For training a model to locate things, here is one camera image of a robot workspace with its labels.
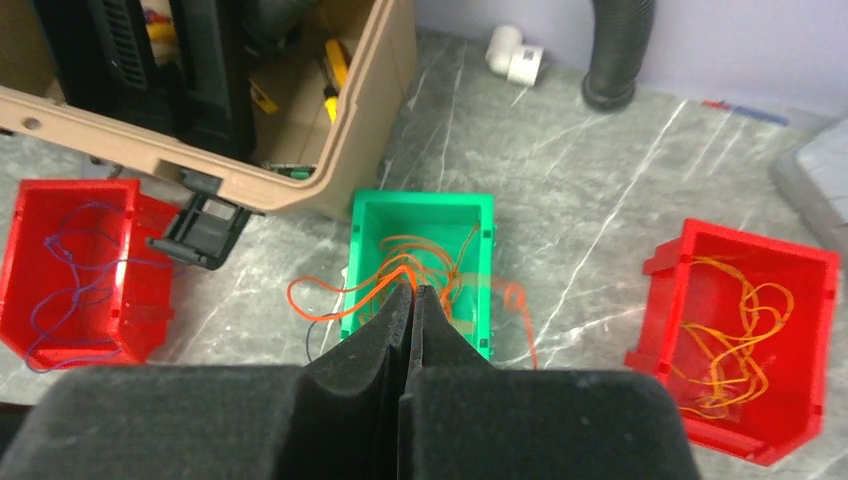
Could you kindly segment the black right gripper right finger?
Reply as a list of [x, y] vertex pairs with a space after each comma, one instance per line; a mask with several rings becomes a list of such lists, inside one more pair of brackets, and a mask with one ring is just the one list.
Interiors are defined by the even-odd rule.
[[504, 370], [418, 290], [399, 404], [403, 479], [696, 479], [668, 392], [624, 370]]

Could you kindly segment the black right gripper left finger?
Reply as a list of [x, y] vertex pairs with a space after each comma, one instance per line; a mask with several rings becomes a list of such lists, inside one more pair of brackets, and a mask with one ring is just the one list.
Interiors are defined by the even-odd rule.
[[56, 382], [5, 479], [393, 479], [414, 294], [306, 366], [86, 367]]

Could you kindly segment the green plastic bin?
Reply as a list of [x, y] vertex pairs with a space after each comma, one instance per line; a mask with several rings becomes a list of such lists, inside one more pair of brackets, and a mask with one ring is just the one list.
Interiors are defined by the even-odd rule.
[[375, 273], [407, 263], [443, 295], [460, 334], [491, 357], [492, 195], [360, 190], [351, 220], [345, 311], [376, 286]]

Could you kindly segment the red plastic bin left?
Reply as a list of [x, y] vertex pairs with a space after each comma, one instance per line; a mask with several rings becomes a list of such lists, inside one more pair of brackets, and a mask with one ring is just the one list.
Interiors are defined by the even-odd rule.
[[174, 264], [147, 241], [177, 211], [135, 179], [22, 181], [1, 273], [2, 342], [36, 373], [145, 363], [174, 317]]

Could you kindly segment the red plastic bin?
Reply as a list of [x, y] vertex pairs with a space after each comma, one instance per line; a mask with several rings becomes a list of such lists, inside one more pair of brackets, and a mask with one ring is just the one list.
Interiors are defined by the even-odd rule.
[[22, 181], [1, 273], [2, 342], [36, 373], [145, 363], [174, 317], [174, 264], [147, 241], [177, 211], [135, 179]]
[[644, 263], [624, 362], [668, 390], [693, 443], [771, 465], [822, 429], [840, 267], [832, 251], [689, 218]]

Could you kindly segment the red plastic bin right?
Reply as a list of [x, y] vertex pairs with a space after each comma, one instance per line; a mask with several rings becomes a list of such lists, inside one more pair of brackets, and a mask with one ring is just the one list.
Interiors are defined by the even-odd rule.
[[624, 362], [668, 390], [693, 443], [771, 465], [822, 429], [840, 267], [832, 251], [689, 218], [644, 263]]

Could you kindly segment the tan plastic toolbox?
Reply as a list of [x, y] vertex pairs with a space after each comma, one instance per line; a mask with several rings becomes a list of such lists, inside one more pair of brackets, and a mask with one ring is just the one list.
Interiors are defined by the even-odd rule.
[[[240, 161], [67, 103], [32, 2], [1, 5], [2, 128], [190, 190], [189, 204], [148, 243], [209, 270], [254, 214], [348, 219], [353, 193], [375, 180], [416, 71], [410, 1], [236, 1], [256, 133]], [[318, 65], [331, 38], [350, 56], [334, 123]]]

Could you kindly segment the yellow tool in toolbox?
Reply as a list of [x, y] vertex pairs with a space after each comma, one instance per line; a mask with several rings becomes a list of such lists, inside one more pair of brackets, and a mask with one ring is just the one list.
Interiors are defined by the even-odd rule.
[[328, 39], [324, 44], [324, 57], [318, 65], [325, 81], [324, 107], [330, 122], [334, 123], [339, 94], [346, 84], [350, 66], [350, 56], [344, 44], [335, 38]]

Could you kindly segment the white pipe fitting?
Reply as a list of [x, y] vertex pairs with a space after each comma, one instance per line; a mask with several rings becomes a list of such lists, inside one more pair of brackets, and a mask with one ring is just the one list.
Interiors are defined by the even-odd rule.
[[524, 43], [522, 32], [513, 25], [499, 25], [491, 35], [485, 54], [489, 69], [507, 81], [533, 87], [539, 77], [544, 49]]

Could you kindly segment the grey plastic case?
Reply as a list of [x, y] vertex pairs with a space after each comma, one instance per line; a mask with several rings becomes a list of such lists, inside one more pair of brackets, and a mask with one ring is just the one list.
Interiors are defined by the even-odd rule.
[[771, 179], [825, 247], [847, 255], [847, 121], [775, 159]]

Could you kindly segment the black toolbox tray insert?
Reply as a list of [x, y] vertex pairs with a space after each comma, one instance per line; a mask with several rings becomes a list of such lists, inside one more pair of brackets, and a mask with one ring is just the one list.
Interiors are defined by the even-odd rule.
[[236, 1], [172, 1], [175, 60], [157, 64], [138, 1], [34, 1], [70, 105], [240, 161], [256, 147]]

